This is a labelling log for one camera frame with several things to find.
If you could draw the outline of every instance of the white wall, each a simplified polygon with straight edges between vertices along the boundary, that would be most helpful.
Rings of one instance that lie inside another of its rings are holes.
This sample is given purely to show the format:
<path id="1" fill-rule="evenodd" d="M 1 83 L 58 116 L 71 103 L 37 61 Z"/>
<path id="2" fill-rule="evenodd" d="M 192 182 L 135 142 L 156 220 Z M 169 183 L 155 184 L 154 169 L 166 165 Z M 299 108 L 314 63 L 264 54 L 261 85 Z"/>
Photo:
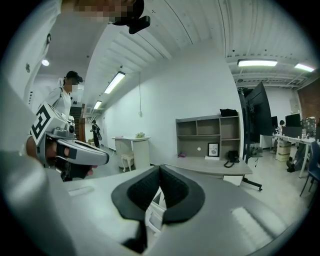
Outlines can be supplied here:
<path id="1" fill-rule="evenodd" d="M 216 115 L 226 108 L 239 111 L 243 131 L 234 79 L 212 41 L 192 45 L 173 59 L 160 61 L 141 73 L 142 117 L 138 115 L 138 81 L 136 76 L 131 85 L 125 85 L 132 88 L 123 89 L 125 95 L 112 95 L 113 101 L 107 104 L 108 109 L 100 118 L 105 116 L 110 148 L 115 148 L 111 139 L 114 136 L 144 132 L 151 136 L 151 163 L 162 164 L 177 154 L 175 119 Z"/>
<path id="2" fill-rule="evenodd" d="M 286 116 L 291 115 L 291 112 L 296 112 L 290 103 L 293 100 L 298 104 L 299 98 L 296 90 L 266 88 L 265 91 L 270 105 L 271 116 L 277 116 L 278 123 L 281 120 L 286 121 Z"/>

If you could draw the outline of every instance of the brick wall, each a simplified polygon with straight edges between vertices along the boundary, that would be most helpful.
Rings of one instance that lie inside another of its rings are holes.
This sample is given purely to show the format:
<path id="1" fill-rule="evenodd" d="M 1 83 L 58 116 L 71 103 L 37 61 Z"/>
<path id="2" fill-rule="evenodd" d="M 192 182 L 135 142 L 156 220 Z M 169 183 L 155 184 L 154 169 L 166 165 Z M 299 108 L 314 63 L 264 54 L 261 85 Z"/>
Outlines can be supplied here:
<path id="1" fill-rule="evenodd" d="M 320 78 L 298 90 L 298 95 L 301 104 L 302 118 L 315 117 L 318 123 L 320 118 Z"/>

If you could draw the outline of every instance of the monitor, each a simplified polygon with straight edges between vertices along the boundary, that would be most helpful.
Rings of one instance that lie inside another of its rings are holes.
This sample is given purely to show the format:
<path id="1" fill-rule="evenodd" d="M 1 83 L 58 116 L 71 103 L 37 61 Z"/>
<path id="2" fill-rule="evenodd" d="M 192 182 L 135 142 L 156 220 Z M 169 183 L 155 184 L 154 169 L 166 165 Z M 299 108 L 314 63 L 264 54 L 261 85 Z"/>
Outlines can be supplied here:
<path id="1" fill-rule="evenodd" d="M 274 128 L 278 128 L 278 117 L 277 116 L 273 116 L 271 120 L 272 120 L 272 126 Z"/>
<path id="2" fill-rule="evenodd" d="M 285 117 L 285 126 L 287 127 L 300 127 L 301 118 L 300 114 L 291 114 Z"/>
<path id="3" fill-rule="evenodd" d="M 267 93 L 262 82 L 245 97 L 245 102 L 249 111 L 250 141 L 259 143 L 260 135 L 272 136 L 275 128 Z"/>

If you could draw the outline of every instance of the white shirt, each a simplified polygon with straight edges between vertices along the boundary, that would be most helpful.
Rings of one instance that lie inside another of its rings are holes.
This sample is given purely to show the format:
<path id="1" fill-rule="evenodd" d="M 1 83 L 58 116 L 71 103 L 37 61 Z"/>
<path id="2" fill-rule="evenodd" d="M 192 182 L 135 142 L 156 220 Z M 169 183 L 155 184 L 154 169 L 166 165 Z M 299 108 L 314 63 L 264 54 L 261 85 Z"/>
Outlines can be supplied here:
<path id="1" fill-rule="evenodd" d="M 46 97 L 45 102 L 54 107 L 60 114 L 64 114 L 66 120 L 69 119 L 71 100 L 65 89 L 61 87 L 54 89 Z"/>

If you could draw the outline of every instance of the floor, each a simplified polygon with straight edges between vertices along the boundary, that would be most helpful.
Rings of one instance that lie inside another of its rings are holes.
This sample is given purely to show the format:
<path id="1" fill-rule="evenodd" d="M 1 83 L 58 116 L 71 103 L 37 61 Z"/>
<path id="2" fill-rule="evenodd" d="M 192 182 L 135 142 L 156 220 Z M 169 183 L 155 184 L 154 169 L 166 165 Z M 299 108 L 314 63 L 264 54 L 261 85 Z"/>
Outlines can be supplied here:
<path id="1" fill-rule="evenodd" d="M 86 179 L 96 179 L 123 173 L 123 169 L 118 166 L 116 153 L 113 154 L 113 151 L 107 148 L 102 147 L 102 149 L 109 153 L 109 163 L 94 169 L 93 175 L 86 177 Z M 292 157 L 295 152 L 296 148 L 293 146 L 291 148 Z M 259 191 L 255 186 L 244 182 L 242 182 L 240 188 L 268 205 L 282 217 L 285 223 L 290 225 L 307 211 L 317 184 L 313 185 L 311 191 L 308 192 L 311 180 L 309 179 L 303 195 L 300 197 L 306 182 L 307 171 L 304 172 L 302 178 L 299 178 L 299 171 L 287 172 L 286 162 L 277 161 L 276 154 L 265 150 L 262 155 L 263 157 L 258 158 L 258 162 L 256 162 L 257 158 L 249 159 L 248 165 L 253 174 L 246 175 L 246 178 L 262 184 L 263 190 Z"/>

